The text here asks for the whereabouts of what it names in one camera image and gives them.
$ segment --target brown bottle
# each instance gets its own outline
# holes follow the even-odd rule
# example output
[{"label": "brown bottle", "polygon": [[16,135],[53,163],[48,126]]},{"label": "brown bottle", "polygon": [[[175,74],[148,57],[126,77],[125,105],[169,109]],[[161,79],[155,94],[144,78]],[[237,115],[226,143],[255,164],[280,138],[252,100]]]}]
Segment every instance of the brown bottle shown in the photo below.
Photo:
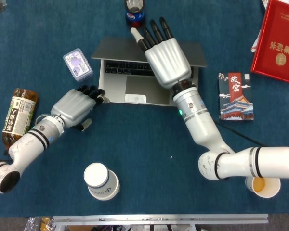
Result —
[{"label": "brown bottle", "polygon": [[38,98],[38,94],[33,91],[20,88],[14,90],[2,130],[2,142],[6,151],[29,131]]}]

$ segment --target white robotic arm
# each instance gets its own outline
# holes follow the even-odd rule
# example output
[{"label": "white robotic arm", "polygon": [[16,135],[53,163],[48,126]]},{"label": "white robotic arm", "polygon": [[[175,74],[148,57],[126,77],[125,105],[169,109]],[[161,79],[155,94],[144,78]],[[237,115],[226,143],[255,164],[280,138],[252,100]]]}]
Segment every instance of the white robotic arm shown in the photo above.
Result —
[{"label": "white robotic arm", "polygon": [[101,96],[105,91],[95,86],[82,86],[66,93],[45,117],[9,148],[12,164],[0,161],[0,193],[10,191],[19,181],[27,166],[64,132],[65,128],[84,130],[80,124],[97,104],[109,102]]},{"label": "white robotic arm", "polygon": [[164,18],[160,23],[164,39],[156,23],[150,24],[157,38],[145,27],[145,38],[131,29],[138,45],[150,63],[161,86],[172,89],[173,101],[195,143],[208,148],[199,161],[200,173],[209,180],[232,176],[289,178],[289,147],[248,148],[239,153],[223,141],[197,88],[191,83],[190,65]]}]

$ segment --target cup with orange liquid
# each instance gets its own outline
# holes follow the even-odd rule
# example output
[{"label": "cup with orange liquid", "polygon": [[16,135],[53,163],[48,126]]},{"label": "cup with orange liquid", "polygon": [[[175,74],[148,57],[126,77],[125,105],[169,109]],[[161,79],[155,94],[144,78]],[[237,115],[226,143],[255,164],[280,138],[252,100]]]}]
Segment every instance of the cup with orange liquid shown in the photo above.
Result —
[{"label": "cup with orange liquid", "polygon": [[246,187],[262,198],[271,198],[280,190],[279,178],[246,177]]}]

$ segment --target laptop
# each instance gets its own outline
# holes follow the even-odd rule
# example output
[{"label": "laptop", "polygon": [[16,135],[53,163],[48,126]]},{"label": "laptop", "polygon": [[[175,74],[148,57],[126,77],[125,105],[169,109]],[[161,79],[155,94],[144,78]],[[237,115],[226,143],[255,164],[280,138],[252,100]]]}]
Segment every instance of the laptop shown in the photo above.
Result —
[{"label": "laptop", "polygon": [[[198,68],[207,67],[199,43],[179,42],[191,67],[191,80],[198,85]],[[93,59],[101,60],[99,88],[113,103],[174,106],[172,91],[160,86],[143,51],[133,39],[105,37]]]}]

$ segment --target blue tablecloth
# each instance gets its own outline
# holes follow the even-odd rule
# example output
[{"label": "blue tablecloth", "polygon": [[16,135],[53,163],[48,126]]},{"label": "blue tablecloth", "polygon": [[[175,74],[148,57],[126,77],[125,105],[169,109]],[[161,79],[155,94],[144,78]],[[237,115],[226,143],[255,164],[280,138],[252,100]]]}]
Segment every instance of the blue tablecloth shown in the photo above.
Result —
[{"label": "blue tablecloth", "polygon": [[[63,55],[82,49],[89,59],[104,36],[131,37],[122,0],[10,0],[0,13],[1,130],[13,89],[39,94],[35,117],[79,84]],[[146,1],[149,19],[164,16],[181,41],[198,41],[208,61],[199,91],[218,119],[218,72],[249,73],[250,48],[261,27],[260,0]],[[89,60],[98,84],[99,61]],[[251,75],[254,122],[227,123],[269,146],[289,146],[289,83]],[[209,181],[198,170],[196,145],[176,108],[110,103],[90,114],[84,133],[67,131],[25,171],[16,188],[0,195],[0,216],[96,214],[199,214],[289,212],[289,180],[280,193],[261,199],[244,178]],[[235,150],[254,146],[220,128]],[[83,180],[87,165],[101,162],[120,179],[111,201],[93,199]]]}]

